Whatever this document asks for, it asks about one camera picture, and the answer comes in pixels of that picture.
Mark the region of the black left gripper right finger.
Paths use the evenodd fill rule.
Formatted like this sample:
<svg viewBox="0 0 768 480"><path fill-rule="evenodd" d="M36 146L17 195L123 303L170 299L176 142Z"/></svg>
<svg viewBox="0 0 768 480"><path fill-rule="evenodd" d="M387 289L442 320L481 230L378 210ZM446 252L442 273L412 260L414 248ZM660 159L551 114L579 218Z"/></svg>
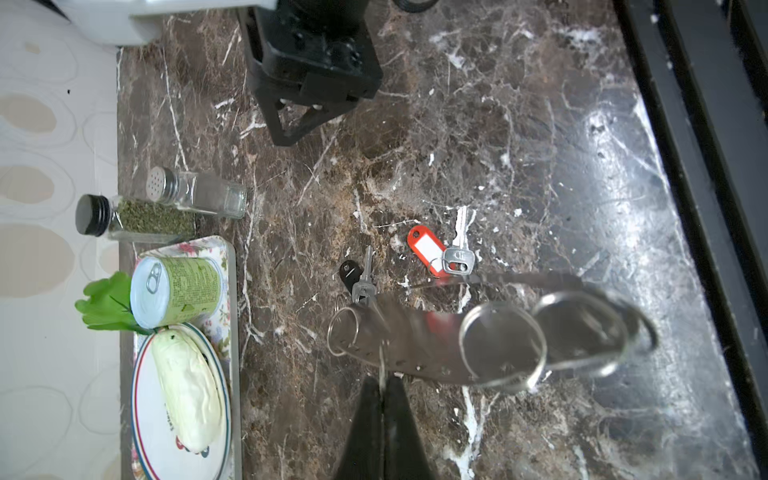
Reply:
<svg viewBox="0 0 768 480"><path fill-rule="evenodd" d="M383 397L385 479L433 479L404 384L390 375Z"/></svg>

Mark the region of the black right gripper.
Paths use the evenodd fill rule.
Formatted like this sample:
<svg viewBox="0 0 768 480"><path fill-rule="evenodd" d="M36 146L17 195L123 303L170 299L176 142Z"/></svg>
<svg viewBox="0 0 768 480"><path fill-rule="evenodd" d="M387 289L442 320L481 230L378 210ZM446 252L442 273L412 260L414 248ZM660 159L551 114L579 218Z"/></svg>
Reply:
<svg viewBox="0 0 768 480"><path fill-rule="evenodd" d="M248 71L273 144L290 147L317 127L375 97L383 79L365 5L278 5L237 10ZM309 106L291 127L281 101ZM321 105L317 110L313 106Z"/></svg>

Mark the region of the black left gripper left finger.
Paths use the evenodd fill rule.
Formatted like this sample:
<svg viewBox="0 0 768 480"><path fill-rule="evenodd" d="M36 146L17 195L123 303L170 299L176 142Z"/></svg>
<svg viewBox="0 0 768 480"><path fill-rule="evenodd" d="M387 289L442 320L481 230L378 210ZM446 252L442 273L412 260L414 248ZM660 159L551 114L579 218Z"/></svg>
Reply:
<svg viewBox="0 0 768 480"><path fill-rule="evenodd" d="M383 402L379 382L366 377L334 478L374 480L382 475Z"/></svg>

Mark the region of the red key tag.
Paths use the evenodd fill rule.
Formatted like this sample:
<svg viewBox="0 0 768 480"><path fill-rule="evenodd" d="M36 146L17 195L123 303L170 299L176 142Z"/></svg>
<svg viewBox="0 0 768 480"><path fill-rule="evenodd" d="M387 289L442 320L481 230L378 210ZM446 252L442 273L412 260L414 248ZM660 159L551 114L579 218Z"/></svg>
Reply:
<svg viewBox="0 0 768 480"><path fill-rule="evenodd" d="M449 274L443 268L445 245L424 225L414 226L407 235L407 244L418 259L436 278L445 278Z"/></svg>

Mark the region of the black key tag with key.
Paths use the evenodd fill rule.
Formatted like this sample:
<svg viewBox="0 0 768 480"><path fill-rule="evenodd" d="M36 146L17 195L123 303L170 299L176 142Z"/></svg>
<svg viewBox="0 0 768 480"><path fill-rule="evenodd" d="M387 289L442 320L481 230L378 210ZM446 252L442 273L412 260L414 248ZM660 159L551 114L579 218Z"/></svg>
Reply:
<svg viewBox="0 0 768 480"><path fill-rule="evenodd" d="M372 278L373 255L373 247L368 246L363 265L354 260L346 260L338 269L338 275L351 294L352 301L363 306L369 306L377 295Z"/></svg>

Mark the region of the metal keyring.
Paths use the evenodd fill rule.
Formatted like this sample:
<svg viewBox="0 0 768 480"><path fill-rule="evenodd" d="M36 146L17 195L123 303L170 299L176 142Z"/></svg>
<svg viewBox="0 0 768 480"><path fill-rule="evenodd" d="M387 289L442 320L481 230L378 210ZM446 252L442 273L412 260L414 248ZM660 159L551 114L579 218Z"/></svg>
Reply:
<svg viewBox="0 0 768 480"><path fill-rule="evenodd" d="M626 356L629 331L624 320L594 295L550 293L541 297L531 315L546 340L548 371L606 377Z"/></svg>
<svg viewBox="0 0 768 480"><path fill-rule="evenodd" d="M527 391L544 371L548 346L543 330L512 302L491 301L470 309L458 340L463 364L478 387Z"/></svg>

